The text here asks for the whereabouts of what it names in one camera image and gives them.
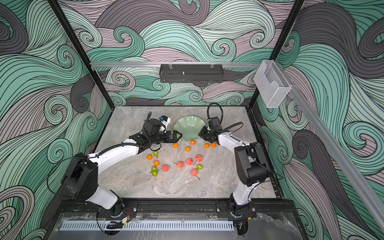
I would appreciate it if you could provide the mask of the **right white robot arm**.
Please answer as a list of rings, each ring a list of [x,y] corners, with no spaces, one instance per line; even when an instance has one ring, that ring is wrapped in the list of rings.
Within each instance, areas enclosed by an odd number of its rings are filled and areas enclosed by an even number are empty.
[[[258,142],[243,141],[231,132],[220,133],[207,127],[200,130],[199,137],[225,147],[235,155],[240,182],[232,193],[232,199],[236,207],[249,204],[253,190],[270,177],[269,169],[260,161],[261,145]]]

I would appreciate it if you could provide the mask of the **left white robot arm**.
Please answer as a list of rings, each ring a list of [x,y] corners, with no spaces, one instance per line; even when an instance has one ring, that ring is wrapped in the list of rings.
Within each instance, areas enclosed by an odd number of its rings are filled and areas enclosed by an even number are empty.
[[[111,216],[118,216],[124,208],[123,200],[99,185],[99,175],[120,161],[149,149],[152,144],[174,144],[182,136],[176,130],[153,135],[141,132],[98,153],[79,153],[71,159],[61,180],[62,186],[75,201],[93,203],[110,212]]]

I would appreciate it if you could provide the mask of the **light green wavy fruit bowl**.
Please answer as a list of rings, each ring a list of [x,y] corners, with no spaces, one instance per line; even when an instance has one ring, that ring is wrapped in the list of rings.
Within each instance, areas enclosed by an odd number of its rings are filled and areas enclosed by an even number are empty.
[[[196,116],[186,116],[180,118],[174,125],[173,130],[181,133],[182,140],[188,142],[190,140],[199,139],[199,133],[206,126],[205,121]]]

